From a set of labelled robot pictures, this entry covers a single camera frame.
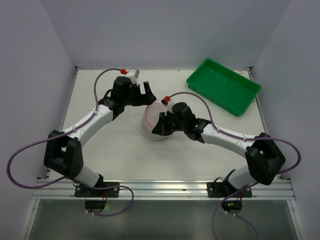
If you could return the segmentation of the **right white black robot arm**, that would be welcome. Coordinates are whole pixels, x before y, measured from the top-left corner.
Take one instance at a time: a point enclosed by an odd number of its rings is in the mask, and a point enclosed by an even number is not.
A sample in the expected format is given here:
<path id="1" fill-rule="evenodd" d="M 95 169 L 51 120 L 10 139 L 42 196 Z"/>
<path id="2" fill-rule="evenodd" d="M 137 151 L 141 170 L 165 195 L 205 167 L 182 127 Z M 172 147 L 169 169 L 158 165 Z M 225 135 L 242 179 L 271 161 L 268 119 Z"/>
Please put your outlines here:
<path id="1" fill-rule="evenodd" d="M 213 185 L 222 195 L 229 196 L 255 182 L 269 186 L 286 162 L 279 147 L 264 132 L 258 136 L 234 131 L 225 134 L 225 129 L 213 127 L 212 121 L 197 118 L 184 102 L 162 100 L 161 104 L 165 111 L 159 113 L 153 134 L 164 137 L 183 132 L 192 141 L 221 147 L 246 160 L 244 167 L 231 170 L 222 182 Z"/>

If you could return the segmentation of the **white mesh laundry bag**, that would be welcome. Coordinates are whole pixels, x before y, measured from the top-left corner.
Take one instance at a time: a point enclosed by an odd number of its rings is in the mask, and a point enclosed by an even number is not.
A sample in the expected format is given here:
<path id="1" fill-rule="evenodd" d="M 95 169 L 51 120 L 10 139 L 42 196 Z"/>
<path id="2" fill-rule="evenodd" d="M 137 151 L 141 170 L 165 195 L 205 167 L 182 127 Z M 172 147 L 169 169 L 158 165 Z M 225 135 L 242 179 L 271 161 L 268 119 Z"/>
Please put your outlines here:
<path id="1" fill-rule="evenodd" d="M 169 137 L 152 133 L 152 130 L 158 123 L 160 113 L 165 111 L 166 107 L 159 102 L 154 102 L 145 108 L 141 119 L 140 132 L 146 139 L 150 141 L 161 141 Z"/>

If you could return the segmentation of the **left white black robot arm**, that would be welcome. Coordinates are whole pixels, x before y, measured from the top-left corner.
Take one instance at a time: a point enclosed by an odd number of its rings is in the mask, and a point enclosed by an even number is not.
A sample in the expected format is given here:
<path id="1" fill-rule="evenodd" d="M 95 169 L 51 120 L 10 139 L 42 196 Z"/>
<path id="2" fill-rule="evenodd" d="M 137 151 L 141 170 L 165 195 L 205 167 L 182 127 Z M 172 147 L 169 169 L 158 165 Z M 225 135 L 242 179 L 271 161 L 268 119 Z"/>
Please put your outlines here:
<path id="1" fill-rule="evenodd" d="M 63 132 L 49 134 L 43 163 L 60 175 L 91 188 L 99 187 L 103 177 L 84 163 L 82 148 L 105 125 L 111 123 L 126 106 L 148 106 L 156 101 L 149 82 L 143 82 L 144 93 L 132 77 L 118 76 L 113 87 L 95 108 Z"/>

